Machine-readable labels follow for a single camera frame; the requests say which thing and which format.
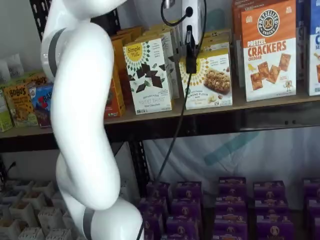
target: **box packaging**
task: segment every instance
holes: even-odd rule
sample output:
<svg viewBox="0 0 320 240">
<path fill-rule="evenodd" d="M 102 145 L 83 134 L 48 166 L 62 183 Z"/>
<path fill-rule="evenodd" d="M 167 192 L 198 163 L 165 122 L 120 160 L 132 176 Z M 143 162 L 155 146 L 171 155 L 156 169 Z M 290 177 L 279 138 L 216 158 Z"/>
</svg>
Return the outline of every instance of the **box packaging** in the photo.
<svg viewBox="0 0 320 240">
<path fill-rule="evenodd" d="M 114 64 L 110 90 L 104 111 L 104 118 L 121 117 L 125 114 L 125 111 L 126 107 L 124 97 L 122 95 L 118 67 L 117 64 Z"/>
<path fill-rule="evenodd" d="M 226 231 L 231 234 L 243 234 L 243 239 L 248 239 L 247 214 L 215 215 L 213 232 L 216 231 Z"/>
<path fill-rule="evenodd" d="M 8 86 L 3 89 L 16 128 L 38 126 L 29 88 L 34 82 Z"/>
<path fill-rule="evenodd" d="M 29 227 L 39 226 L 31 203 L 20 201 L 13 204 L 9 210 L 12 219 L 26 222 Z"/>
<path fill-rule="evenodd" d="M 167 234 L 187 235 L 199 240 L 198 224 L 195 218 L 188 216 L 169 216 L 166 221 Z"/>
<path fill-rule="evenodd" d="M 172 80 L 165 38 L 153 36 L 123 48 L 135 113 L 170 111 Z"/>
<path fill-rule="evenodd" d="M 4 91 L 0 89 L 0 132 L 2 133 L 12 128 L 13 124 L 7 107 Z"/>
<path fill-rule="evenodd" d="M 18 240 L 21 230 L 19 221 L 0 220 L 0 238 L 3 240 Z"/>
<path fill-rule="evenodd" d="M 310 96 L 320 94 L 320 4 L 318 0 L 306 1 L 307 23 L 307 79 Z"/>
<path fill-rule="evenodd" d="M 220 195 L 246 197 L 246 178 L 242 176 L 223 176 L 218 180 L 218 191 Z"/>
<path fill-rule="evenodd" d="M 44 207 L 38 214 L 38 219 L 44 235 L 48 235 L 50 230 L 63 229 L 65 227 L 62 213 L 59 208 Z"/>
<path fill-rule="evenodd" d="M 172 96 L 174 99 L 179 98 L 179 86 L 178 80 L 180 80 L 178 60 L 179 56 L 175 52 L 176 40 L 174 37 L 174 31 L 172 29 L 159 29 L 159 30 L 149 30 L 143 33 L 146 36 L 160 35 L 164 36 L 166 56 L 168 57 L 169 71 L 171 74 L 171 85 L 172 85 Z"/>
<path fill-rule="evenodd" d="M 45 240 L 73 240 L 70 229 L 52 229 Z"/>
<path fill-rule="evenodd" d="M 254 182 L 253 195 L 262 199 L 283 199 L 286 197 L 286 187 L 283 181 Z"/>
<path fill-rule="evenodd" d="M 256 228 L 258 240 L 295 239 L 294 224 L 289 215 L 258 215 L 256 216 Z"/>
<path fill-rule="evenodd" d="M 34 114 L 41 128 L 51 126 L 50 109 L 53 84 L 33 86 L 29 88 Z"/>
<path fill-rule="evenodd" d="M 186 59 L 179 62 L 182 88 L 186 96 L 189 74 Z M 192 74 L 186 109 L 232 106 L 232 87 L 228 49 L 203 52 L 196 60 L 196 74 Z"/>
<path fill-rule="evenodd" d="M 246 100 L 295 95 L 296 1 L 249 7 L 241 24 Z"/>
<path fill-rule="evenodd" d="M 26 227 L 19 235 L 19 240 L 45 240 L 40 227 Z"/>
</svg>

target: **cracker box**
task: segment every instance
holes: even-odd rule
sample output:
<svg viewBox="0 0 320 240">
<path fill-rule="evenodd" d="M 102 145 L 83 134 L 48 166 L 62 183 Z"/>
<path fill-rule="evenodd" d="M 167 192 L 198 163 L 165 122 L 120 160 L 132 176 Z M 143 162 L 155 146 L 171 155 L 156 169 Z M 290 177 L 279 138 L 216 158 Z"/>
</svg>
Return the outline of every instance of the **cracker box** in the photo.
<svg viewBox="0 0 320 240">
<path fill-rule="evenodd" d="M 34 82 L 22 83 L 8 86 L 3 89 L 14 125 L 17 128 L 38 126 L 37 117 L 29 93 L 29 88 L 34 85 Z"/>
<path fill-rule="evenodd" d="M 118 67 L 114 64 L 110 90 L 104 111 L 104 118 L 121 117 L 125 114 L 125 111 L 126 107 L 124 97 L 122 95 Z"/>
<path fill-rule="evenodd" d="M 283 181 L 254 182 L 253 195 L 255 198 L 285 198 L 286 187 Z"/>
<path fill-rule="evenodd" d="M 19 240 L 45 240 L 40 227 L 26 227 L 19 235 Z"/>
<path fill-rule="evenodd" d="M 305 7 L 308 20 L 308 92 L 314 96 L 320 94 L 320 4 L 318 0 L 308 0 Z"/>
<path fill-rule="evenodd" d="M 232 87 L 228 49 L 203 52 L 196 60 L 196 73 L 192 74 L 189 92 L 187 86 L 189 74 L 186 58 L 179 63 L 182 88 L 187 94 L 186 109 L 202 109 L 232 106 Z"/>
<path fill-rule="evenodd" d="M 17 202 L 13 204 L 9 210 L 12 219 L 26 222 L 29 227 L 38 227 L 34 209 L 29 202 Z"/>
<path fill-rule="evenodd" d="M 123 48 L 135 113 L 172 110 L 172 80 L 165 37 L 153 36 Z"/>
<path fill-rule="evenodd" d="M 286 199 L 256 199 L 254 202 L 257 215 L 286 214 L 289 211 Z"/>
<path fill-rule="evenodd" d="M 243 234 L 248 239 L 247 214 L 217 214 L 214 218 L 213 232 L 226 231 L 227 233 Z"/>
<path fill-rule="evenodd" d="M 256 232 L 258 240 L 294 240 L 294 224 L 289 215 L 257 215 Z"/>
<path fill-rule="evenodd" d="M 167 234 L 187 235 L 189 239 L 199 240 L 197 220 L 188 216 L 169 216 L 166 221 Z"/>
<path fill-rule="evenodd" d="M 178 62 L 178 55 L 175 52 L 176 47 L 176 40 L 174 37 L 174 31 L 172 29 L 159 29 L 159 30 L 149 30 L 143 33 L 146 36 L 152 35 L 161 35 L 164 36 L 165 42 L 165 50 L 166 55 L 168 57 L 168 64 L 169 64 L 169 71 L 171 74 L 171 85 L 172 85 L 172 95 L 174 99 L 179 98 L 179 87 L 178 87 L 178 80 L 180 79 L 179 74 L 179 67 L 176 64 Z"/>
<path fill-rule="evenodd" d="M 220 195 L 247 196 L 246 178 L 241 176 L 223 176 L 218 180 L 218 191 Z"/>
<path fill-rule="evenodd" d="M 241 24 L 246 100 L 295 95 L 296 1 L 249 7 Z"/>
<path fill-rule="evenodd" d="M 153 231 L 154 240 L 160 240 L 164 233 L 163 217 L 161 213 L 145 211 L 142 214 L 144 229 Z"/>
<path fill-rule="evenodd" d="M 10 112 L 7 107 L 4 91 L 0 89 L 0 132 L 13 128 Z"/>
<path fill-rule="evenodd" d="M 65 227 L 62 213 L 59 208 L 44 207 L 38 214 L 38 219 L 44 235 L 48 235 L 52 229 L 63 229 Z"/>
</svg>

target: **chocolate image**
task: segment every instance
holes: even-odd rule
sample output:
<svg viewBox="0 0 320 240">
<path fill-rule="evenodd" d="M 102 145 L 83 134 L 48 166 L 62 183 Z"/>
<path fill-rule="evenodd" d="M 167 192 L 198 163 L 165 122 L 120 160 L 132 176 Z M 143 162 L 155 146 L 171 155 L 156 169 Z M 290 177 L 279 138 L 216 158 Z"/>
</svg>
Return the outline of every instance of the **chocolate image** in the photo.
<svg viewBox="0 0 320 240">
<path fill-rule="evenodd" d="M 142 92 L 143 90 L 145 90 L 145 88 L 146 88 L 146 85 L 144 83 L 139 85 L 137 90 L 136 90 L 136 93 Z"/>
<path fill-rule="evenodd" d="M 145 75 L 146 78 L 151 78 L 152 76 L 155 76 L 157 74 L 158 71 L 148 71 Z"/>
<path fill-rule="evenodd" d="M 159 76 L 152 76 L 151 80 L 152 80 L 153 86 L 162 89 L 162 82 L 161 82 L 161 78 Z"/>
</svg>

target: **white box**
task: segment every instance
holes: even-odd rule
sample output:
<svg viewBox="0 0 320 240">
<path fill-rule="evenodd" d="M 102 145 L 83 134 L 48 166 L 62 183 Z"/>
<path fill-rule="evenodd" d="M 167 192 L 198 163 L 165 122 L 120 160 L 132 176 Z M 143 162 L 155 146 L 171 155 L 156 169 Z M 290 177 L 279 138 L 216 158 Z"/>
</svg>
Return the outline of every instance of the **white box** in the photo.
<svg viewBox="0 0 320 240">
<path fill-rule="evenodd" d="M 29 227 L 39 226 L 31 203 L 19 201 L 13 204 L 9 210 L 12 219 L 24 221 Z"/>
<path fill-rule="evenodd" d="M 65 225 L 59 208 L 44 207 L 38 214 L 38 219 L 44 235 L 48 235 L 52 229 L 63 229 Z"/>
<path fill-rule="evenodd" d="M 21 230 L 17 220 L 8 221 L 0 220 L 0 239 L 1 240 L 18 240 Z"/>
<path fill-rule="evenodd" d="M 70 229 L 52 229 L 45 240 L 73 240 Z"/>
<path fill-rule="evenodd" d="M 26 227 L 19 235 L 19 240 L 45 240 L 40 227 Z"/>
</svg>

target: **snack box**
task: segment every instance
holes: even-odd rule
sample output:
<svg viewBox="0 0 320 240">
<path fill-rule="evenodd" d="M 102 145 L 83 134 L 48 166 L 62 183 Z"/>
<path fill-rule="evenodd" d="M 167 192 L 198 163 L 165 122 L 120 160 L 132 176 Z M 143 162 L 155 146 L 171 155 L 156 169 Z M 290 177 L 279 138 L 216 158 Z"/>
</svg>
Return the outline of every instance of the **snack box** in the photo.
<svg viewBox="0 0 320 240">
<path fill-rule="evenodd" d="M 53 87 L 54 85 L 50 83 L 29 88 L 34 113 L 41 128 L 51 126 L 50 110 Z"/>
<path fill-rule="evenodd" d="M 318 0 L 306 1 L 307 24 L 307 82 L 310 96 L 320 94 L 320 4 Z"/>
<path fill-rule="evenodd" d="M 187 95 L 187 110 L 232 106 L 232 86 L 229 51 L 227 48 L 203 52 L 196 59 L 196 73 L 192 74 L 189 91 L 187 86 L 190 74 L 186 69 L 186 58 L 179 62 L 182 88 Z"/>
<path fill-rule="evenodd" d="M 135 113 L 170 111 L 172 80 L 165 37 L 152 36 L 123 47 Z"/>
<path fill-rule="evenodd" d="M 241 11 L 247 102 L 296 94 L 296 1 Z"/>
<path fill-rule="evenodd" d="M 257 215 L 256 232 L 258 240 L 294 240 L 295 227 L 289 215 Z"/>
<path fill-rule="evenodd" d="M 172 85 L 172 95 L 174 99 L 179 98 L 179 87 L 178 80 L 180 79 L 179 67 L 176 64 L 178 62 L 179 56 L 175 52 L 176 40 L 174 37 L 174 31 L 172 29 L 158 29 L 149 30 L 143 33 L 144 36 L 154 36 L 161 35 L 164 36 L 164 44 L 166 50 L 166 56 L 168 57 L 169 71 L 171 74 L 171 85 Z"/>
<path fill-rule="evenodd" d="M 216 214 L 213 232 L 225 231 L 230 234 L 243 234 L 243 239 L 248 239 L 247 214 Z"/>
<path fill-rule="evenodd" d="M 254 182 L 253 195 L 255 198 L 285 198 L 286 187 L 283 181 Z"/>
<path fill-rule="evenodd" d="M 222 176 L 218 180 L 218 191 L 220 195 L 246 197 L 246 178 L 242 176 Z"/>
<path fill-rule="evenodd" d="M 125 114 L 125 111 L 126 106 L 122 94 L 118 67 L 117 64 L 114 64 L 110 90 L 104 111 L 104 118 L 121 117 Z"/>
<path fill-rule="evenodd" d="M 166 221 L 167 234 L 187 235 L 189 239 L 199 240 L 197 220 L 188 216 L 169 216 Z"/>
<path fill-rule="evenodd" d="M 3 88 L 5 99 L 16 128 L 38 126 L 29 93 L 29 88 L 32 88 L 34 85 L 35 83 L 31 82 Z"/>
</svg>

